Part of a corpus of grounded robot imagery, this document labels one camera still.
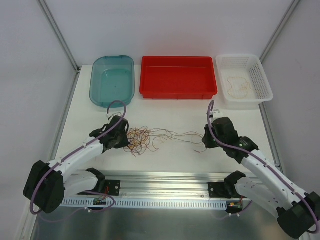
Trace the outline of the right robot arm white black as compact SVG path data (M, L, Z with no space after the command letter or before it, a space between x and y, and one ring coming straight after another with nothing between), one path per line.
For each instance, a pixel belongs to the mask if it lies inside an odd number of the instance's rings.
M250 199L273 215L291 238L318 233L320 196L314 191L306 192L269 164L250 138L238 135L228 117L215 118L210 113L207 121L202 139L205 147L223 149L229 158L251 171L263 184L256 186L246 174L235 171L224 180L226 197L241 195Z

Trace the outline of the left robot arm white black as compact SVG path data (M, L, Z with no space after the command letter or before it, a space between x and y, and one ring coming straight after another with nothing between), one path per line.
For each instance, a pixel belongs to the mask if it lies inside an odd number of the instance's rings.
M31 206L50 214L65 198L85 191L95 195L105 193L105 175L93 167L86 170L80 170L80 167L108 150L127 147L128 130L128 120L115 115L109 123L93 130L82 146L67 156L47 163L37 161L31 168L23 195L30 200Z

